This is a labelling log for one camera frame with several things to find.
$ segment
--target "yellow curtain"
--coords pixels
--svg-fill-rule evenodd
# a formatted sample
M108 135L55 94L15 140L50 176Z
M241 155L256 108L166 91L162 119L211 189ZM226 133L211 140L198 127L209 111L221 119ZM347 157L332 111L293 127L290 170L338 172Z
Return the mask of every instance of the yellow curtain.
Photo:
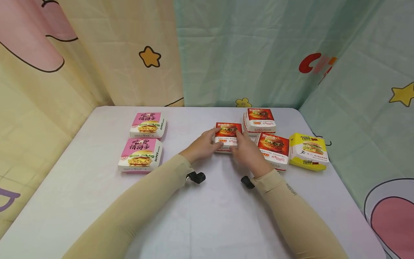
M95 107L183 91L172 0L6 0L0 24L1 238Z

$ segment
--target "hand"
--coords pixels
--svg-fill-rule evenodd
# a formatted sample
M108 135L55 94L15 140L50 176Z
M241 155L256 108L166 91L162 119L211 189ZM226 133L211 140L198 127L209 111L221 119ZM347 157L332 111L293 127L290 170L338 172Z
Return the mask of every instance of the hand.
M262 152L256 144L250 139L245 131L241 134L236 131L237 147L231 146L234 159L241 165L246 166L255 176L259 178L273 170L273 166L266 161Z
M204 159L211 156L214 151L223 146L222 142L212 144L213 136L220 131L221 128L212 128L209 131L203 132L188 148L180 152L190 164L194 163L199 159Z

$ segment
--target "orange star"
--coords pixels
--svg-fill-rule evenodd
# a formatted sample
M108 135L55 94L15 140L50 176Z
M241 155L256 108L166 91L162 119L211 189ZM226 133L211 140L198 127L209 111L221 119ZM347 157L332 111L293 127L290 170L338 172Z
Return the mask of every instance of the orange star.
M389 102L401 102L403 105L409 107L411 99L414 98L414 82L404 88L391 88L394 95Z
M154 52L150 46L146 46L144 51L139 52L139 55L147 68L150 68L151 66L159 68L161 54Z

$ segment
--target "person's right hand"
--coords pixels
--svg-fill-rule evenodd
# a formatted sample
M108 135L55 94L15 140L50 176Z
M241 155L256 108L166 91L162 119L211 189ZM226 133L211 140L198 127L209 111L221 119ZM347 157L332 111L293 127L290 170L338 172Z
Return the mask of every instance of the person's right hand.
M238 146L231 146L230 150L239 164L246 166L255 178L259 178L273 170L273 166L266 161L262 152L250 139L246 131L244 134L236 131L236 137Z

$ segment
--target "burger box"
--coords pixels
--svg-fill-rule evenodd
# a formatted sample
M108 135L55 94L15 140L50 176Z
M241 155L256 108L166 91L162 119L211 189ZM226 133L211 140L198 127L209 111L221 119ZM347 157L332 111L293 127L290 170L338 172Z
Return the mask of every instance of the burger box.
M261 132L276 133L276 123L270 109L247 108L243 115L243 127L249 136L258 136Z
M290 136L290 163L313 171L325 170L329 164L325 140L295 133Z
M161 112L138 113L130 129L130 138L161 138L165 125Z
M213 142L223 142L223 146L218 149L217 153L230 153L231 146L237 146L236 131L242 132L240 123L217 122L216 128L221 128L214 136Z
M289 139L267 133L260 133L255 143L265 159L279 172L289 164Z
M147 174L159 166L162 143L155 138L130 138L121 154L118 171Z

